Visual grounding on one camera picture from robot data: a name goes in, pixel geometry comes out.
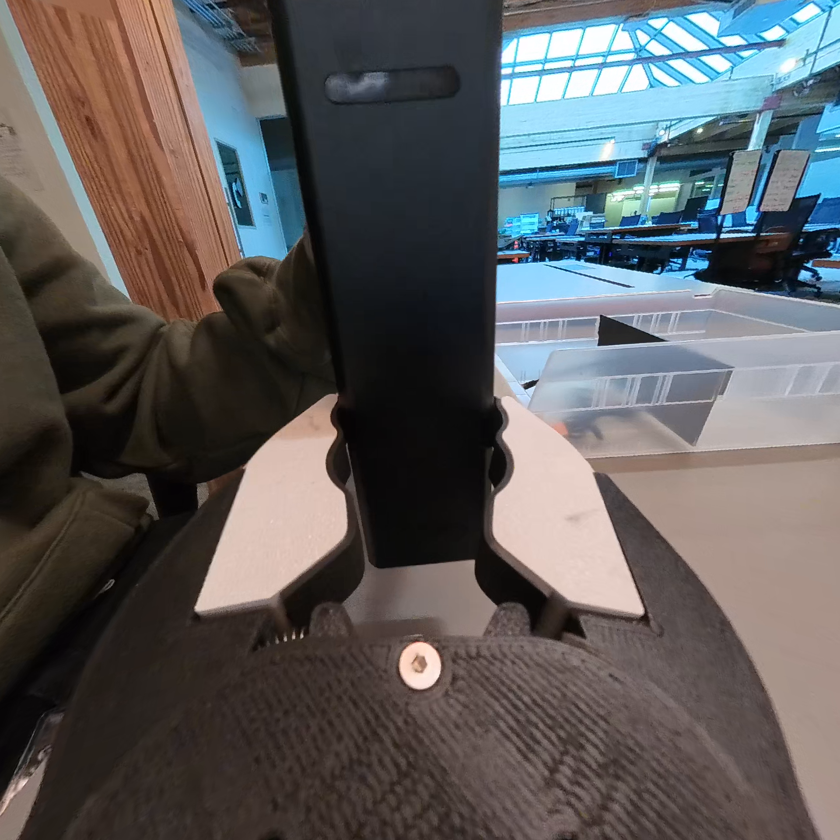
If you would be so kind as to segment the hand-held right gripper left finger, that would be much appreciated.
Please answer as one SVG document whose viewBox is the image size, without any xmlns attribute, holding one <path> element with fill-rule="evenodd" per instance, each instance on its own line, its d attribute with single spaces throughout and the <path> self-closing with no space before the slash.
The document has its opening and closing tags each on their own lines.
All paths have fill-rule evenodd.
<svg viewBox="0 0 840 840">
<path fill-rule="evenodd" d="M 335 394 L 324 396 L 248 461 L 196 598 L 198 616 L 309 618 L 361 583 L 364 546 L 337 405 Z"/>
</svg>

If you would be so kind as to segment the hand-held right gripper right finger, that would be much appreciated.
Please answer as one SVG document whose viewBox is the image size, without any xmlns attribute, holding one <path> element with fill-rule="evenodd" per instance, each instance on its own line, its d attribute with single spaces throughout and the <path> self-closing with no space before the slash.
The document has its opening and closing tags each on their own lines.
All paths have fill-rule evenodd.
<svg viewBox="0 0 840 840">
<path fill-rule="evenodd" d="M 499 424 L 476 580 L 523 607 L 532 634 L 559 638 L 583 616 L 638 622 L 646 610 L 593 469 L 514 396 Z"/>
</svg>

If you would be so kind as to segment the grey desk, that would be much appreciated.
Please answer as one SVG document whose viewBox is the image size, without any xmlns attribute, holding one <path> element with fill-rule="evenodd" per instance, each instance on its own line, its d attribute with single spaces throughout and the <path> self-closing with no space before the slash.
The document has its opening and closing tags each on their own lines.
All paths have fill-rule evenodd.
<svg viewBox="0 0 840 840">
<path fill-rule="evenodd" d="M 716 598 L 838 838 L 838 444 L 591 458 Z"/>
</svg>

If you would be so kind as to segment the black bin divider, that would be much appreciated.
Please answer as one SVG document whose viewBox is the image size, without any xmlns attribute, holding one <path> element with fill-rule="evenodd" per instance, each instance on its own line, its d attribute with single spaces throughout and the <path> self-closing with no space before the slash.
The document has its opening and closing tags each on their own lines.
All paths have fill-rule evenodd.
<svg viewBox="0 0 840 840">
<path fill-rule="evenodd" d="M 636 328 L 630 323 L 605 315 L 598 317 L 596 346 L 599 348 L 663 342 L 666 342 L 666 339 Z"/>
<path fill-rule="evenodd" d="M 732 373 L 730 365 L 703 356 L 685 358 L 674 370 L 662 374 L 657 395 L 645 411 L 694 447 Z"/>
</svg>

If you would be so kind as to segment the clear plastic bin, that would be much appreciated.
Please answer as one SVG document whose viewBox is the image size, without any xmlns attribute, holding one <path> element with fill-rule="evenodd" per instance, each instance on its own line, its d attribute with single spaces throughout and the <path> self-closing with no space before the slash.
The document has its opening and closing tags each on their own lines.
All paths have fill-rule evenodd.
<svg viewBox="0 0 840 840">
<path fill-rule="evenodd" d="M 661 375 L 692 356 L 733 368 L 694 447 L 645 411 Z M 556 350 L 529 409 L 549 425 L 573 417 L 597 419 L 602 441 L 570 441 L 588 458 L 836 444 L 838 333 Z"/>
<path fill-rule="evenodd" d="M 674 342 L 839 330 L 836 303 L 720 287 L 699 295 L 676 290 L 504 302 L 497 305 L 496 343 L 586 346 L 597 341 L 602 317 Z"/>
</svg>

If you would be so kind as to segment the white table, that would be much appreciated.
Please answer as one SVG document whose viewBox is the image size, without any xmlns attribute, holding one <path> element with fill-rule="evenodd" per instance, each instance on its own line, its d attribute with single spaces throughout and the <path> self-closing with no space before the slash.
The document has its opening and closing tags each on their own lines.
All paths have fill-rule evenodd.
<svg viewBox="0 0 840 840">
<path fill-rule="evenodd" d="M 655 274 L 574 260 L 499 266 L 497 304 L 687 292 L 707 297 L 718 286 L 693 276 Z"/>
</svg>

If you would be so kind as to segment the person's olive sweatshirt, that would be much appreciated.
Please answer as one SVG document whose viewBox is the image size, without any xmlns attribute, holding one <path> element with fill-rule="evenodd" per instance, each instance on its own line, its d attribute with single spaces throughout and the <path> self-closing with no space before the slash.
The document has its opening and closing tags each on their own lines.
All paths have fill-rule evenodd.
<svg viewBox="0 0 840 840">
<path fill-rule="evenodd" d="M 20 189 L 1 197 L 2 700 L 91 596 L 146 503 L 124 472 L 167 324 L 131 303 Z"/>
</svg>

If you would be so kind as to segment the row of office desks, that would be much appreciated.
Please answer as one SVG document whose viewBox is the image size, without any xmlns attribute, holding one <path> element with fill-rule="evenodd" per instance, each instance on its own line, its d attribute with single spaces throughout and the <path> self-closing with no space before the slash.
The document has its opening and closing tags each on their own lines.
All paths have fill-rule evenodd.
<svg viewBox="0 0 840 840">
<path fill-rule="evenodd" d="M 816 260 L 831 263 L 823 251 L 838 241 L 838 205 L 817 204 L 814 214 L 802 226 L 760 219 L 745 226 L 712 221 L 700 230 L 696 221 L 686 224 L 633 225 L 579 229 L 564 233 L 521 234 L 502 239 L 497 263 L 520 265 L 528 262 L 593 259 L 599 265 L 635 261 L 642 265 L 663 265 L 671 260 L 686 263 L 694 251 L 714 251 L 736 242 L 755 243 L 766 253 L 800 249 L 807 237 L 817 243 Z"/>
</svg>

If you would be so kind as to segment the grey door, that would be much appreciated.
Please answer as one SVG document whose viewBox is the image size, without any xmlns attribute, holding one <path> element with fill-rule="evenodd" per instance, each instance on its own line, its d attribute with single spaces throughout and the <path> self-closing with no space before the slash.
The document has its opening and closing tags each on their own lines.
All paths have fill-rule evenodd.
<svg viewBox="0 0 840 840">
<path fill-rule="evenodd" d="M 269 117 L 261 119 L 259 126 L 276 197 L 281 232 L 286 247 L 290 250 L 304 234 L 307 225 L 291 124 L 286 117 Z"/>
</svg>

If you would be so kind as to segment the black office chair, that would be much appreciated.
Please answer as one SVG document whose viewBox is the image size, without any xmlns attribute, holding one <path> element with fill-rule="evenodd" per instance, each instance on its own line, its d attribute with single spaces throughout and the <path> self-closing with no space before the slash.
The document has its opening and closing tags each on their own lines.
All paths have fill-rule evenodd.
<svg viewBox="0 0 840 840">
<path fill-rule="evenodd" d="M 815 269 L 811 270 L 815 282 L 800 279 L 805 264 L 823 258 L 827 252 L 826 234 L 805 231 L 820 200 L 819 193 L 797 197 L 785 212 L 761 213 L 754 237 L 715 246 L 707 267 L 696 272 L 694 278 L 759 290 L 783 287 L 789 293 L 808 288 L 821 295 L 821 276 Z"/>
</svg>

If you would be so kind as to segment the paper flip chart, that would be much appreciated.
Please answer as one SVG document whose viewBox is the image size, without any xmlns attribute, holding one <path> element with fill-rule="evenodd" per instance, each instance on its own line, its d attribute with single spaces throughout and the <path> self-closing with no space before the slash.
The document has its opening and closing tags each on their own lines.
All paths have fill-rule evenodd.
<svg viewBox="0 0 840 840">
<path fill-rule="evenodd" d="M 717 209 L 719 216 L 744 213 L 753 195 L 763 151 L 739 150 L 730 155 Z"/>
<path fill-rule="evenodd" d="M 811 158 L 808 150 L 777 150 L 759 201 L 759 212 L 786 213 L 802 183 Z"/>
</svg>

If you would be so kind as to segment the glass skylight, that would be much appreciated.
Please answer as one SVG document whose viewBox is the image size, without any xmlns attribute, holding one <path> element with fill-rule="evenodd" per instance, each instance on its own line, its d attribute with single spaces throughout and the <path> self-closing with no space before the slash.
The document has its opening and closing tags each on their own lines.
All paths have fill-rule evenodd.
<svg viewBox="0 0 840 840">
<path fill-rule="evenodd" d="M 505 37 L 500 104 L 518 106 L 728 80 L 838 2 L 738 3 Z"/>
</svg>

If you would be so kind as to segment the dark wall poster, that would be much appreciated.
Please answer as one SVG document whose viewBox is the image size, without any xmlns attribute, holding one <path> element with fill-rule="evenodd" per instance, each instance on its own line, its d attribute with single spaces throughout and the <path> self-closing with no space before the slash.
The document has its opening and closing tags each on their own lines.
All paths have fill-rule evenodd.
<svg viewBox="0 0 840 840">
<path fill-rule="evenodd" d="M 220 140 L 215 141 L 219 162 L 224 173 L 228 204 L 238 227 L 255 227 L 245 174 L 236 148 Z"/>
</svg>

